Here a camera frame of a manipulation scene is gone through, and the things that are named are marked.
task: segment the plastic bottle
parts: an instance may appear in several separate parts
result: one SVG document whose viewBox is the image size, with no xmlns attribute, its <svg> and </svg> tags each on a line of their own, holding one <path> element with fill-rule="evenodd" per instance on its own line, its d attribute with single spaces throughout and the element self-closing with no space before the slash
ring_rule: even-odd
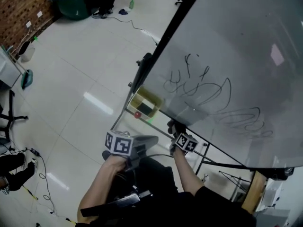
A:
<svg viewBox="0 0 303 227">
<path fill-rule="evenodd" d="M 131 0 L 131 2 L 129 3 L 129 8 L 133 9 L 134 8 L 134 0 Z"/>
</svg>

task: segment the white cable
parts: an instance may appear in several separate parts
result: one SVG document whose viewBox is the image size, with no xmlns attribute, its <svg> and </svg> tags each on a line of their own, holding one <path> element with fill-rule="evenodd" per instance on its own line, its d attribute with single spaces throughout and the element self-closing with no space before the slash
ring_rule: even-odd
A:
<svg viewBox="0 0 303 227">
<path fill-rule="evenodd" d="M 28 27 L 29 28 L 29 30 L 28 30 L 28 33 L 27 33 L 27 35 L 26 36 L 24 36 L 24 38 L 21 40 L 21 42 L 20 42 L 20 44 L 18 45 L 18 47 L 16 48 L 16 49 L 18 49 L 19 47 L 20 47 L 20 45 L 21 45 L 21 43 L 24 41 L 24 39 L 29 35 L 29 33 L 30 33 L 30 27 Z"/>
</svg>

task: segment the whiteboard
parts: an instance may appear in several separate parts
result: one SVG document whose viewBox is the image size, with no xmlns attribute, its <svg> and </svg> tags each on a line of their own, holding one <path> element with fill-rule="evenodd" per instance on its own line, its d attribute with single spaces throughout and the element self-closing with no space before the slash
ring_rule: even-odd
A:
<svg viewBox="0 0 303 227">
<path fill-rule="evenodd" d="M 245 166 L 303 166 L 303 0 L 196 0 L 143 85 Z"/>
</svg>

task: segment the brick wall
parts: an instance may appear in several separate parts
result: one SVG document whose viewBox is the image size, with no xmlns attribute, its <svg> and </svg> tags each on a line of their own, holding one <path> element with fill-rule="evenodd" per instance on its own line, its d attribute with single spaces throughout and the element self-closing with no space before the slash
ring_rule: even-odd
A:
<svg viewBox="0 0 303 227">
<path fill-rule="evenodd" d="M 39 35 L 58 17 L 52 2 L 49 0 L 0 0 L 0 44 L 6 48 L 18 46 L 22 38 L 28 33 L 26 23 L 32 23 L 31 32 L 27 40 Z"/>
</svg>

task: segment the forearm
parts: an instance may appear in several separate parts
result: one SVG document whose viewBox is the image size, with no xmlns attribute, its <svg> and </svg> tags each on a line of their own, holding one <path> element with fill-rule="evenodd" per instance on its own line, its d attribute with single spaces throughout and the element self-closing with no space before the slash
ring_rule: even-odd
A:
<svg viewBox="0 0 303 227">
<path fill-rule="evenodd" d="M 86 209 L 106 202 L 112 181 L 117 173 L 117 169 L 112 165 L 103 164 L 89 190 L 82 198 L 78 208 L 78 222 L 89 223 L 96 219 L 95 217 L 84 218 L 81 209 Z"/>
<path fill-rule="evenodd" d="M 190 192 L 194 196 L 196 192 L 204 186 L 201 180 L 195 175 L 193 169 L 187 162 L 183 151 L 176 147 L 174 159 L 181 179 L 182 187 L 185 192 Z"/>
</svg>

